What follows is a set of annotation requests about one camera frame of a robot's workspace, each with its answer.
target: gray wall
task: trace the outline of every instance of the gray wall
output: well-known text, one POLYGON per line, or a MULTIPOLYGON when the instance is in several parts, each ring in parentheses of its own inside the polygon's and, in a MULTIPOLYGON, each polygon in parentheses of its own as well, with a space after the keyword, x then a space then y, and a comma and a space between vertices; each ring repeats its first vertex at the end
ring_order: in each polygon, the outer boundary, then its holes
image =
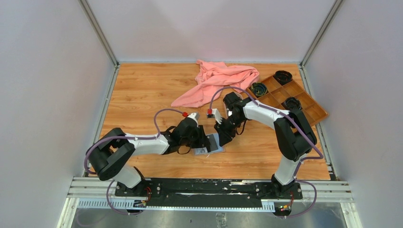
POLYGON ((0 227, 53 228, 113 67, 78 1, 1 1, 0 227))
POLYGON ((334 0, 89 0, 120 61, 300 61, 334 0))
POLYGON ((365 228, 401 227, 403 1, 346 0, 307 72, 365 228))

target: wood grain surface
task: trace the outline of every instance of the wood grain surface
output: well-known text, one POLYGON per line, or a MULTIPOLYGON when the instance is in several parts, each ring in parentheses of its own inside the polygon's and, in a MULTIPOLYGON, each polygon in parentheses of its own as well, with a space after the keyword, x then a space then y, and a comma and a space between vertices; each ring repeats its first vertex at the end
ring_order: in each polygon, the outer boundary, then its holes
MULTIPOLYGON (((260 72, 261 80, 277 70, 286 70, 302 85, 296 64, 242 65, 255 67, 260 72)), ((194 87, 194 78, 198 72, 197 64, 122 64, 101 135, 114 127, 121 127, 124 132, 131 134, 155 134, 154 114, 162 108, 170 107, 173 100, 194 87)), ((222 114, 225 113, 222 99, 230 92, 231 89, 224 90, 213 103, 213 108, 218 108, 222 114)), ((206 134, 215 133, 214 119, 205 117, 207 104, 200 108, 177 109, 188 113, 199 112, 199 124, 204 125, 206 134)), ((157 122, 164 131, 182 119, 180 114, 166 111, 159 114, 157 122)), ((187 148, 180 150, 181 153, 186 151, 187 148)), ((195 156, 192 152, 186 155, 140 155, 133 156, 128 164, 137 167, 145 177, 270 179, 280 158, 274 130, 259 122, 248 121, 243 135, 225 145, 225 152, 209 156, 195 156)), ((325 161, 305 161, 298 178, 329 180, 325 161)))

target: white wall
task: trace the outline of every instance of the white wall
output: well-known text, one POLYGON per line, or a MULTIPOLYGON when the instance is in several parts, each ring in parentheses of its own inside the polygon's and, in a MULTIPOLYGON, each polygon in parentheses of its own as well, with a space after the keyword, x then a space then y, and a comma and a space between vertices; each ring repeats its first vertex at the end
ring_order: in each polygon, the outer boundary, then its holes
POLYGON ((2 0, 0 227, 53 228, 113 73, 77 0, 2 0))
POLYGON ((119 61, 300 61, 334 0, 89 0, 119 61))
POLYGON ((307 66, 365 228, 401 227, 403 2, 346 0, 307 66))

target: cloth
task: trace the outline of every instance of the cloth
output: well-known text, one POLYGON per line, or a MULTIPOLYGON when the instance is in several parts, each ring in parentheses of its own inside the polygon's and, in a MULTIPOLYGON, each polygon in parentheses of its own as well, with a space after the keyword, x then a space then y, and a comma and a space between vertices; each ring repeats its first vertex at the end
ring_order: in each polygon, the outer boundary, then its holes
MULTIPOLYGON (((195 80, 197 86, 172 102, 172 107, 198 108, 211 101, 214 93, 224 86, 248 88, 259 79, 259 72, 251 66, 226 66, 224 62, 205 62, 197 60, 200 72, 195 80)), ((220 97, 219 92, 214 100, 220 97)))

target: wooden tray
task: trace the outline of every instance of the wooden tray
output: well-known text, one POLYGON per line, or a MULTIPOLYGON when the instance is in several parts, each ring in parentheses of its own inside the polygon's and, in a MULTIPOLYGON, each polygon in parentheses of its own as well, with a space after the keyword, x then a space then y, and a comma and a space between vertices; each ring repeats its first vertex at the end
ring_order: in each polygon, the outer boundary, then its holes
POLYGON ((265 95, 257 98, 249 88, 247 88, 246 91, 260 102, 282 110, 285 110, 285 108, 281 103, 289 97, 295 97, 301 102, 302 112, 307 117, 311 126, 316 125, 328 116, 323 107, 294 80, 285 85, 281 85, 273 76, 274 75, 261 81, 268 90, 268 93, 265 95))

